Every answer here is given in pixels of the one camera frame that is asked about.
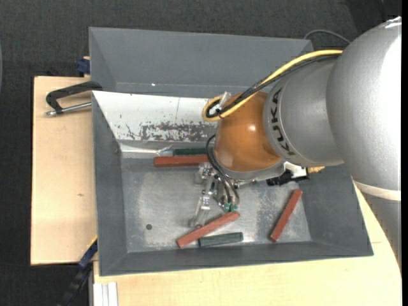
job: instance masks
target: black cable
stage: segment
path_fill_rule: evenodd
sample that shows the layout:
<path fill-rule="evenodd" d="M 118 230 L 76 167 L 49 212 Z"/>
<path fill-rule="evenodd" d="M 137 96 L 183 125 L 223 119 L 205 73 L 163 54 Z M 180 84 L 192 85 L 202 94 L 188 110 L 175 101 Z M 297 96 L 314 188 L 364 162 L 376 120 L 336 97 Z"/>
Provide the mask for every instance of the black cable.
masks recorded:
<path fill-rule="evenodd" d="M 221 171 L 220 169 L 218 169 L 217 165 L 214 163 L 214 159 L 212 158 L 213 155 L 210 153 L 210 142 L 211 140 L 215 137 L 215 134 L 212 135 L 208 140 L 207 140 L 207 144 L 205 145 L 205 153 L 207 154 L 207 158 L 209 163 L 211 164 L 211 166 L 213 167 L 213 169 L 218 173 L 220 181 L 222 183 L 222 185 L 225 188 L 225 192 L 227 194 L 228 197 L 228 201 L 231 201 L 231 194 L 230 194 L 230 190 L 228 189 L 228 186 L 226 184 L 225 178 L 221 175 Z"/>
<path fill-rule="evenodd" d="M 307 33 L 307 34 L 303 37 L 303 39 L 304 39 L 304 40 L 307 40 L 307 38 L 308 38 L 310 35 L 313 35 L 313 34 L 316 34 L 316 33 L 326 33 L 326 34 L 329 34 L 329 35 L 333 35 L 333 36 L 335 36 L 336 38 L 341 39 L 342 41 L 345 41 L 347 44 L 350 44 L 350 43 L 351 43 L 351 41 L 348 40 L 347 38 L 345 38 L 343 35 L 337 34 L 337 33 L 333 32 L 333 31 L 328 31 L 327 29 L 315 29 L 315 30 L 313 30 L 313 31 L 310 31 L 309 33 Z"/>
<path fill-rule="evenodd" d="M 232 184 L 231 180 L 228 178 L 228 176 L 221 170 L 221 165 L 217 162 L 217 159 L 214 157 L 212 151 L 210 150 L 210 142 L 215 138 L 215 134 L 212 135 L 208 140 L 207 144 L 205 145 L 205 152 L 207 153 L 208 161 L 210 162 L 211 166 L 213 169 L 218 173 L 220 180 L 225 188 L 227 197 L 228 197 L 228 202 L 231 203 L 231 195 L 230 195 L 230 190 L 228 189 L 228 185 L 231 187 L 231 190 L 233 191 L 235 198 L 239 200 L 239 194 L 237 190 L 235 189 L 234 185 Z"/>
<path fill-rule="evenodd" d="M 259 92 L 261 89 L 265 88 L 266 86 L 268 86 L 268 85 L 270 85 L 270 84 L 276 82 L 277 80 L 280 80 L 282 77 L 284 77 L 284 76 L 286 76 L 286 75 L 288 75 L 288 74 L 290 74 L 290 73 L 292 73 L 292 72 L 294 72 L 294 71 L 296 71 L 296 70 L 298 70 L 298 69 L 300 69 L 300 68 L 302 68 L 302 67 L 305 67 L 305 66 L 307 66 L 308 64 L 312 64 L 312 63 L 319 62 L 319 61 L 326 60 L 326 59 L 331 59 L 331 58 L 334 58 L 334 57 L 338 57 L 338 55 L 322 55 L 321 57 L 315 57 L 315 58 L 313 58 L 313 59 L 311 59 L 311 60 L 306 60 L 306 61 L 300 62 L 298 65 L 293 66 L 292 68 L 286 70 L 286 71 L 283 72 L 282 74 L 280 74 L 280 75 L 276 76 L 275 78 L 273 78 L 273 79 L 271 79 L 271 80 L 269 80 L 269 81 L 267 81 L 267 82 L 265 82 L 265 83 L 262 84 L 262 82 L 263 82 L 266 78 L 269 77 L 269 75 L 268 75 L 267 77 L 265 77 L 265 78 L 263 78 L 262 80 L 258 81 L 258 82 L 255 83 L 254 85 L 250 86 L 250 87 L 249 87 L 247 90 L 245 90 L 241 95 L 239 95 L 239 97 L 237 97 L 237 99 L 235 99 L 235 100 L 234 100 L 233 102 L 231 102 L 229 105 L 223 107 L 222 110 L 218 110 L 216 113 L 214 113 L 214 114 L 211 115 L 211 114 L 210 114 L 210 110 L 211 110 L 215 105 L 217 105 L 217 104 L 219 103 L 219 100 L 214 101 L 210 106 L 208 106 L 208 108 L 207 108 L 207 110 L 206 110 L 206 112 L 205 112 L 205 115 L 206 115 L 208 118 L 214 118 L 214 117 L 217 117 L 217 116 L 220 116 L 220 118 L 222 118 L 222 117 L 221 117 L 222 114 L 225 113 L 225 112 L 227 112 L 227 111 L 228 111 L 229 109 L 231 109 L 233 106 L 235 106 L 236 104 L 238 104 L 238 103 L 241 102 L 242 100 L 248 98 L 249 96 L 251 96 L 251 95 L 253 95 L 253 94 Z"/>

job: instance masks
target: rust stain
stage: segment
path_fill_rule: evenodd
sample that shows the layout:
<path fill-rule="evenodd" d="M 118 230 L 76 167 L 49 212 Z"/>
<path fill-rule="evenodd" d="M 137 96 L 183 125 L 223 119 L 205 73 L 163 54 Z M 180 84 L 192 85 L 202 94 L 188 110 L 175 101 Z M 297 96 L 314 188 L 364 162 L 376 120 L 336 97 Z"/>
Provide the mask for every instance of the rust stain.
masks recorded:
<path fill-rule="evenodd" d="M 213 124 L 199 123 L 140 123 L 139 136 L 142 140 L 160 140 L 166 142 L 202 142 L 215 131 Z"/>

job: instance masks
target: wooden block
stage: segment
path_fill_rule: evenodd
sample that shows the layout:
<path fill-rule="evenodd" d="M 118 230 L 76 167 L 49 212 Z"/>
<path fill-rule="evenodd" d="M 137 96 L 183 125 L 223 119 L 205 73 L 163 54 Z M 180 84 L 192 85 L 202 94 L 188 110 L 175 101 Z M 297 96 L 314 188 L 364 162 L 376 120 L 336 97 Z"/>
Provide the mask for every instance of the wooden block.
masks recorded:
<path fill-rule="evenodd" d="M 201 237 L 198 239 L 198 245 L 200 247 L 210 247 L 216 245 L 233 244 L 244 240 L 244 234 L 242 232 L 225 233 L 223 235 L 215 235 L 209 237 Z"/>
<path fill-rule="evenodd" d="M 154 166 L 158 168 L 165 166 L 198 166 L 203 162 L 208 162 L 206 155 L 157 156 L 153 159 Z"/>
<path fill-rule="evenodd" d="M 176 240 L 177 245 L 180 248 L 183 248 L 184 246 L 190 244 L 191 242 L 201 238 L 202 236 L 207 235 L 208 233 L 220 228 L 221 226 L 224 226 L 227 223 L 230 223 L 236 219 L 238 219 L 240 215 L 236 212 L 228 212 L 219 218 L 215 219 L 214 221 L 211 221 L 210 223 L 206 224 L 205 226 L 196 229 L 183 237 L 180 237 L 179 239 Z"/>
<path fill-rule="evenodd" d="M 276 242 L 279 239 L 286 223 L 288 223 L 289 217 L 291 216 L 296 204 L 298 203 L 298 200 L 301 197 L 302 191 L 300 189 L 296 189 L 290 197 L 288 204 L 286 204 L 285 209 L 278 220 L 278 223 L 276 224 L 272 234 L 269 237 L 269 240 L 271 242 Z"/>

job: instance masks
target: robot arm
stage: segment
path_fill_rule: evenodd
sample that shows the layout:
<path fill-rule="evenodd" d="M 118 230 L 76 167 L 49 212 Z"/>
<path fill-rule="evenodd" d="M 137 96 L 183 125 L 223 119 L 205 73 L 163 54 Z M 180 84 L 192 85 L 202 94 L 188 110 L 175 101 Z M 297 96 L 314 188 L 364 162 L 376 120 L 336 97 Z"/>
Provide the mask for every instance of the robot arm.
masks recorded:
<path fill-rule="evenodd" d="M 285 161 L 304 167 L 344 162 L 356 185 L 379 197 L 370 199 L 373 208 L 388 208 L 382 221 L 400 220 L 401 44 L 398 17 L 341 55 L 327 53 L 283 71 L 268 94 L 232 97 L 211 119 L 212 100 L 203 114 L 219 120 L 214 155 L 224 172 L 236 180 L 265 179 L 281 175 Z"/>

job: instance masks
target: wooden board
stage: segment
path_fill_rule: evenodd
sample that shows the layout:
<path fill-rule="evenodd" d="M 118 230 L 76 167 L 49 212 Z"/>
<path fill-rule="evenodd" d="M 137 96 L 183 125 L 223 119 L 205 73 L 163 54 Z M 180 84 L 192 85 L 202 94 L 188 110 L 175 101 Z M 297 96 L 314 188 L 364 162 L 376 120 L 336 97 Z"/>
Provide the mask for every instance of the wooden board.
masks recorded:
<path fill-rule="evenodd" d="M 50 91 L 88 78 L 34 79 L 31 264 L 77 262 L 96 235 L 91 108 L 47 117 Z M 64 106 L 90 101 L 83 93 Z"/>

